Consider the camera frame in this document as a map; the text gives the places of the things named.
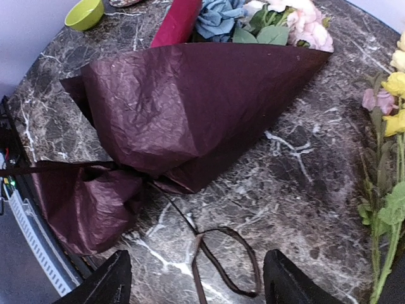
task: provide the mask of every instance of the green bowl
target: green bowl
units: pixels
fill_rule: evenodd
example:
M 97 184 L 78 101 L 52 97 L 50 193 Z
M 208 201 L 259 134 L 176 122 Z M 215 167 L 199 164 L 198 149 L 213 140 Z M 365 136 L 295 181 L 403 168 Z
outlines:
M 65 25 L 74 30 L 88 30 L 100 21 L 103 14 L 103 0 L 81 0 L 66 16 Z

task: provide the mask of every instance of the bouquet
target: bouquet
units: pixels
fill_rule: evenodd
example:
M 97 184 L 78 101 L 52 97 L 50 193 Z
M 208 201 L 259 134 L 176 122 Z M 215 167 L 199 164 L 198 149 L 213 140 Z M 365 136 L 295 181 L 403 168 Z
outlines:
M 371 227 L 371 304 L 378 302 L 394 260 L 404 252 L 405 32 L 397 46 L 391 61 L 397 71 L 388 78 L 381 73 L 367 77 L 371 87 L 364 92 L 362 103 L 371 113 L 376 135 L 375 148 L 367 149 L 362 158 L 364 197 L 358 207 L 364 225 Z M 384 239 L 389 240 L 389 248 L 382 263 L 380 247 Z
M 174 0 L 151 48 L 61 81 L 115 164 L 35 176 L 66 248 L 107 250 L 133 226 L 145 184 L 196 193 L 256 143 L 333 51 L 328 19 L 301 2 Z

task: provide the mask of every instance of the yellow rose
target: yellow rose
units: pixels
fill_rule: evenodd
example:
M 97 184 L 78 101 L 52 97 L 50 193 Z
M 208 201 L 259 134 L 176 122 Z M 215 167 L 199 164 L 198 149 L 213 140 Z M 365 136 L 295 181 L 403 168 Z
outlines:
M 395 53 L 392 54 L 390 65 L 400 72 L 405 72 L 405 52 L 400 49 L 396 50 Z
M 405 32 L 401 35 L 401 40 L 397 42 L 398 48 L 405 52 Z
M 387 128 L 385 129 L 386 137 L 405 132 L 405 110 L 400 110 L 394 116 L 384 116 L 383 119 L 387 122 Z
M 388 81 L 382 82 L 382 86 L 391 95 L 405 98 L 405 73 L 395 72 L 388 77 Z

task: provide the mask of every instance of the blue flower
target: blue flower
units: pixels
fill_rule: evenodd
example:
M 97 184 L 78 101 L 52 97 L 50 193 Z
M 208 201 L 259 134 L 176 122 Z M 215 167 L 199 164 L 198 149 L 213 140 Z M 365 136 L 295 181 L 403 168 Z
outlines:
M 227 42 L 236 18 L 246 16 L 245 0 L 204 0 L 196 29 L 205 39 Z

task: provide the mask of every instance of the marble table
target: marble table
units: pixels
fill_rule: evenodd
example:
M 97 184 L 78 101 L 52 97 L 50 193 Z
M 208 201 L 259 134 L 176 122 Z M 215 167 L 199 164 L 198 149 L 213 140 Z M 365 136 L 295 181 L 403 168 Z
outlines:
M 344 303 L 365 302 L 371 265 L 359 203 L 359 153 L 370 124 L 361 110 L 359 75 L 390 71 L 399 35 L 344 0 L 317 0 L 332 16 L 336 52 L 276 126 L 228 172 L 195 195 L 172 196 L 200 227 L 229 225 L 256 250 L 260 262 L 279 248 L 308 276 Z M 169 1 L 146 0 L 115 10 L 94 29 L 63 28 L 22 80 L 9 103 L 30 159 L 107 160 L 95 130 L 58 79 L 86 63 L 148 48 Z M 129 250 L 132 303 L 197 303 L 190 260 L 194 237 L 164 198 L 152 199 L 135 229 L 98 258 Z M 240 286 L 252 286 L 240 245 L 219 235 L 207 243 Z M 210 303 L 264 303 L 233 294 L 208 260 L 199 258 Z

